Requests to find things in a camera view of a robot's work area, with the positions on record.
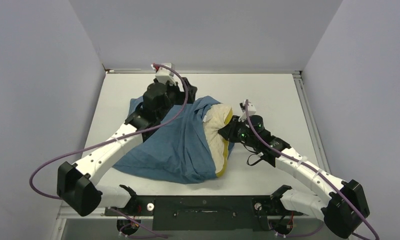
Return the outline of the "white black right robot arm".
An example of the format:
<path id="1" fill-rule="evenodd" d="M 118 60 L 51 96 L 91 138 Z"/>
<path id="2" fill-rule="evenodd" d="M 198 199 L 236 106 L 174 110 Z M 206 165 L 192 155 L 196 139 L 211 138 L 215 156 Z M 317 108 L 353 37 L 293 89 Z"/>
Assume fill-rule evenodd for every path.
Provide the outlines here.
<path id="1" fill-rule="evenodd" d="M 282 185 L 270 196 L 270 207 L 275 213 L 297 212 L 315 217 L 343 239 L 353 235 L 369 216 L 360 183 L 335 177 L 308 161 L 289 143 L 266 130 L 261 116 L 252 115 L 243 121 L 233 116 L 218 134 L 231 143 L 252 148 L 260 161 L 286 172 L 311 190 L 304 193 Z"/>

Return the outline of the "blue pillowcase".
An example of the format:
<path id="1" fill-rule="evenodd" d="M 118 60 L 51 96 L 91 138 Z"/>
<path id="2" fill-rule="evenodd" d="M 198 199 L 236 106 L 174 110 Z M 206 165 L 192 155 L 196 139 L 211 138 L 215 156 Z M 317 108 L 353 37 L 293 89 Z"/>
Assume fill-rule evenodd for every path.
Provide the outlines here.
<path id="1" fill-rule="evenodd" d="M 173 106 L 164 121 L 175 119 L 131 149 L 113 168 L 137 177 L 180 184 L 216 179 L 203 129 L 203 117 L 216 104 L 222 103 L 204 96 L 185 106 Z"/>

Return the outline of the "yellow white pillow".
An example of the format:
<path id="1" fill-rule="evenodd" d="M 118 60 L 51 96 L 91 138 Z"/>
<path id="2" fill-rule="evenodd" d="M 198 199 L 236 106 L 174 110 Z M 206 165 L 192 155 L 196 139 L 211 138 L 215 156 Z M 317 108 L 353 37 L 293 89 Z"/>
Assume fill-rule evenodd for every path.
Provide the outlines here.
<path id="1" fill-rule="evenodd" d="M 215 175 L 224 175 L 230 155 L 230 142 L 224 139 L 218 131 L 230 123 L 233 110 L 230 105 L 214 104 L 202 119 L 203 131 L 215 166 Z"/>

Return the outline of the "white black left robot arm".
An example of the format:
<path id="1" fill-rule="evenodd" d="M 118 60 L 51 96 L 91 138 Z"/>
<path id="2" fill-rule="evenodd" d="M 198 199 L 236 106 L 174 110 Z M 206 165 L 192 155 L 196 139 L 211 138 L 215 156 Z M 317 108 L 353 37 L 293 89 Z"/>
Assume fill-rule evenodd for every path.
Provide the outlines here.
<path id="1" fill-rule="evenodd" d="M 97 208 L 118 208 L 124 215 L 136 211 L 137 194 L 124 184 L 99 185 L 105 173 L 131 149 L 142 144 L 155 131 L 173 106 L 192 104 L 197 87 L 186 77 L 182 79 L 184 91 L 169 80 L 154 79 L 142 96 L 141 103 L 129 114 L 124 123 L 105 145 L 91 146 L 92 152 L 70 164 L 62 163 L 57 172 L 57 195 L 81 217 Z"/>

